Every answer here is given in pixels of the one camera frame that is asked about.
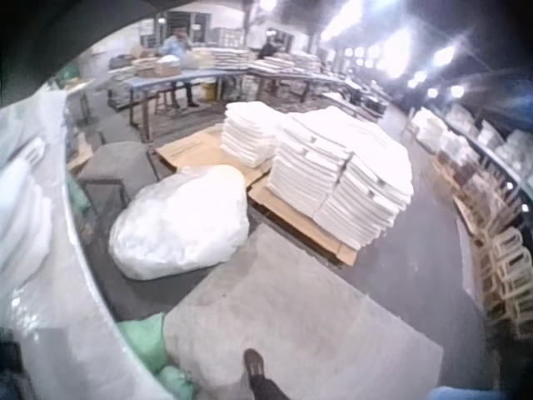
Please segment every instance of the gray concrete floor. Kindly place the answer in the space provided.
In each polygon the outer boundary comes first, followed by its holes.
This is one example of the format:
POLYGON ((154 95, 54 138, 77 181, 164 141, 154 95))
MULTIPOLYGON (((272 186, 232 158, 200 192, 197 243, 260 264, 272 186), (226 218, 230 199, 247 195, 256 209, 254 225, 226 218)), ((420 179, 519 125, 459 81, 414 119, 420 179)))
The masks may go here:
MULTIPOLYGON (((115 113, 106 105, 105 93, 93 92, 89 102, 97 116, 97 121, 86 128, 91 143, 96 145, 97 142, 92 135, 96 127, 103 130, 109 142, 138 141, 138 133, 127 124, 127 115, 115 113)), ((174 122, 174 132, 156 133, 156 145, 221 122, 222 109, 207 108, 178 119, 174 122)), ((401 137, 405 122, 403 113, 389 107, 380 124, 409 151, 415 188, 411 205, 398 215, 392 229, 360 251, 354 267, 328 267, 444 348, 442 385, 489 388, 491 360, 486 351, 483 317, 462 287, 456 213, 450 199, 439 190, 431 176, 430 156, 417 143, 411 142, 410 137, 401 137)), ((157 169, 165 176, 169 174, 159 163, 157 169)), ((121 211, 117 193, 93 191, 91 195, 111 224, 121 211)), ((267 223, 327 264, 255 210, 251 209, 249 215, 252 228, 258 223, 267 223)), ((155 281, 135 282, 121 275, 109 257, 106 238, 100 237, 85 249, 95 278, 117 320, 169 311, 212 270, 206 268, 155 281)))

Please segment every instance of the blue shirt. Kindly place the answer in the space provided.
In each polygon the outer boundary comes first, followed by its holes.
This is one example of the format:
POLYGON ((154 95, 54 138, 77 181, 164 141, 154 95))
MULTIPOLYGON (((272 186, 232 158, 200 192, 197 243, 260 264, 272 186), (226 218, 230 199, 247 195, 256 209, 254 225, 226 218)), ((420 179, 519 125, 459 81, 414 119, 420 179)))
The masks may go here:
POLYGON ((165 55, 171 54, 173 56, 176 56, 181 60, 183 55, 190 47, 191 46, 189 46, 189 43, 186 39, 180 40, 174 35, 172 35, 167 40, 165 40, 159 51, 165 55))

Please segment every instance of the pile of white cloth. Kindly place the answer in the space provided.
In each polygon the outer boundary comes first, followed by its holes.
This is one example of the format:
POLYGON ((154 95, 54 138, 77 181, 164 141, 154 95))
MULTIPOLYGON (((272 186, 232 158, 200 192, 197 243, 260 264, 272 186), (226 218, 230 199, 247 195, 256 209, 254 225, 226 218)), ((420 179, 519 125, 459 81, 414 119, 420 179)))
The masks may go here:
POLYGON ((446 114, 446 121, 475 138, 479 134, 474 126, 472 114, 457 103, 451 105, 450 111, 446 114))
POLYGON ((197 57, 198 68, 207 69, 215 67, 215 58, 209 47, 195 47, 191 53, 197 57))
POLYGON ((413 194, 405 148, 336 107, 288 117, 267 186, 356 250, 391 227, 413 194))
POLYGON ((276 55, 287 61, 292 61, 294 67, 303 73, 320 73, 320 58, 306 52, 279 53, 276 55))
POLYGON ((527 173, 533 164, 533 135, 515 129, 495 153, 518 173, 527 173))
POLYGON ((205 47, 202 53, 210 52, 213 59, 213 67, 218 69, 239 70, 247 69, 250 60, 248 50, 222 47, 205 47))
POLYGON ((221 149, 255 168, 274 155, 279 125, 285 117, 263 102, 228 104, 221 149))
POLYGON ((305 71, 295 67, 294 62, 278 57, 265 57, 263 60, 255 60, 248 64, 248 67, 262 73, 272 74, 301 74, 305 71))
POLYGON ((496 148, 505 143, 495 127, 490 125, 487 121, 482 121, 481 124, 482 129, 480 136, 477 137, 477 140, 479 140, 481 144, 484 144, 490 150, 496 150, 496 148))
POLYGON ((419 128, 416 139, 426 145, 432 152, 439 151, 442 133, 446 125, 433 112, 422 108, 416 113, 412 122, 419 128))

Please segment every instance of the foot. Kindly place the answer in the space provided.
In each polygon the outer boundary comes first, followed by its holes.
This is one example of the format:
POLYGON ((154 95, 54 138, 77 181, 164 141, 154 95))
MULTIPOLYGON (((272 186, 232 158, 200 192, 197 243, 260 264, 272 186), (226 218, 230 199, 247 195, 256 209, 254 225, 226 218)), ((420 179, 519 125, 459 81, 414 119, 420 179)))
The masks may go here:
POLYGON ((265 376, 263 357, 253 348, 249 348, 244 352, 244 367, 247 369, 248 379, 256 376, 265 376))

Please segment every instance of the cardboard sheet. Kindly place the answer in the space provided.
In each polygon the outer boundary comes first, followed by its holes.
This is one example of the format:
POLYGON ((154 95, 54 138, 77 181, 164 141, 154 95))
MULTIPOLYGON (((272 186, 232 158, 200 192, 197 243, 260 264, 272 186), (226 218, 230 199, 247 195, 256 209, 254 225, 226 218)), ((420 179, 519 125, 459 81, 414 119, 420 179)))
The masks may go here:
POLYGON ((222 127, 208 127, 191 136, 168 143, 157 149, 157 153, 177 171, 184 167, 204 167, 227 164, 235 167, 244 175, 250 187, 271 168, 271 160, 251 168, 220 149, 222 127))

